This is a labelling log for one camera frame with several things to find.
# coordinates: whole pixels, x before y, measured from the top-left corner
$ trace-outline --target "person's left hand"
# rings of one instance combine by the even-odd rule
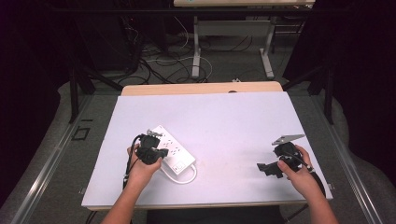
[[[161,167],[163,158],[159,158],[156,162],[151,165],[147,165],[139,160],[136,156],[135,150],[139,147],[138,144],[134,145],[132,150],[131,166],[132,170],[129,173],[128,185],[135,185],[140,188],[144,188],[150,181],[152,175]],[[131,148],[128,147],[128,155],[131,153]]]

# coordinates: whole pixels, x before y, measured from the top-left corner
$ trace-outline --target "white table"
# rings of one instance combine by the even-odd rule
[[[135,89],[125,90],[117,101],[82,206],[91,210],[111,208],[122,191],[126,148],[137,135],[160,124],[195,157],[198,176],[190,184],[179,185],[164,173],[155,173],[136,208],[304,202],[286,177],[266,176],[257,167],[258,162],[277,161],[271,143],[280,135],[304,133],[288,94],[279,91],[278,83],[153,85],[149,89],[156,91],[148,95],[142,92],[145,86]],[[293,143],[310,153],[331,199],[306,137]],[[179,180],[189,179],[191,173],[186,171]]]
[[[175,0],[176,7],[275,7],[313,5],[315,0]],[[270,21],[199,21],[194,17],[194,59],[192,77],[199,76],[201,49],[200,35],[253,35],[265,38],[264,48],[260,49],[265,75],[274,79],[268,51],[274,35],[276,17]]]

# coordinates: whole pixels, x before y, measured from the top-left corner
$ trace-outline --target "gray carpet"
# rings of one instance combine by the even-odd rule
[[[225,39],[217,37],[214,39],[209,38],[207,43],[210,42],[210,48],[212,49],[214,47],[230,49],[242,39],[243,37],[225,37]],[[279,37],[276,42],[276,53],[270,55],[273,69],[276,71],[276,80],[280,83],[285,82],[281,74],[287,64],[295,40],[296,38],[291,35]],[[258,45],[253,40],[253,44],[248,50],[237,53],[204,51],[202,56],[211,62],[213,69],[209,82],[229,82],[237,77],[242,81],[267,80],[263,75],[262,62],[257,51]],[[156,57],[151,56],[147,57],[147,59],[155,59]],[[165,77],[170,76],[178,69],[182,69],[170,78],[175,82],[178,78],[186,76],[186,72],[183,71],[183,67],[180,64],[171,66],[150,64],[153,64],[152,67],[164,74]],[[210,71],[208,63],[202,61],[202,66],[206,72]],[[134,76],[148,77],[148,73],[144,68],[139,68]],[[123,80],[121,84],[127,85],[139,82],[141,82],[139,78],[128,78]],[[161,83],[161,81],[151,77],[150,84],[155,83]],[[90,180],[96,156],[118,94],[118,92],[114,92],[101,82],[95,82],[95,86],[98,92],[92,97],[86,97],[90,103],[81,112],[82,115],[77,120],[76,127],[78,129],[73,131],[74,139],[67,141],[62,159],[57,165],[40,200],[35,204],[33,213],[29,214],[30,217],[27,218],[27,223],[83,223],[90,213],[90,211],[80,206],[83,195],[79,192],[87,187]],[[334,196],[334,200],[331,201],[332,209],[341,223],[367,223],[368,221],[361,210],[354,189],[351,187],[337,158],[334,142],[329,137],[328,130],[322,123],[321,115],[317,113],[312,97],[306,94],[305,89],[306,83],[296,86],[290,90],[290,98],[303,124],[307,138],[315,150],[326,179],[335,186],[335,190],[332,191]],[[52,122],[46,138],[37,150],[24,177],[2,207],[0,211],[1,223],[11,223],[43,165],[53,150],[56,149],[68,128],[67,121],[70,118],[70,104],[67,84],[61,87],[59,92],[62,95],[62,102],[56,118]],[[342,108],[336,102],[333,107],[335,129],[342,141],[347,143],[347,123],[342,115]],[[367,193],[373,199],[373,204],[378,210],[382,221],[384,223],[396,223],[396,217],[393,213],[396,210],[396,204],[392,200],[396,198],[395,188],[372,165],[356,157],[353,157],[353,159],[358,167],[361,179],[368,189]],[[300,205],[282,205],[281,213],[286,217],[300,207]],[[98,213],[92,223],[99,223],[105,215],[106,212]],[[146,211],[137,211],[134,223],[146,223]],[[303,211],[291,223],[309,223],[308,211]]]

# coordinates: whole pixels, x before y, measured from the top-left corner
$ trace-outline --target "power strip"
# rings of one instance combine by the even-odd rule
[[[168,155],[163,158],[163,162],[176,175],[181,174],[195,162],[195,158],[162,125],[152,131],[162,135],[158,136],[160,139],[158,148],[167,148],[169,150]]]

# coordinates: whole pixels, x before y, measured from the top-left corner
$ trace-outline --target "metal desk leg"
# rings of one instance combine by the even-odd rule
[[[274,72],[271,67],[270,59],[268,58],[268,51],[271,48],[271,41],[274,35],[275,26],[276,26],[276,17],[272,17],[265,40],[265,48],[260,49],[260,54],[262,56],[262,64],[264,65],[265,75],[267,76],[268,79],[275,78]]]
[[[192,78],[199,77],[199,64],[201,57],[201,49],[199,48],[199,35],[198,35],[198,19],[194,17],[194,60],[192,62]]]

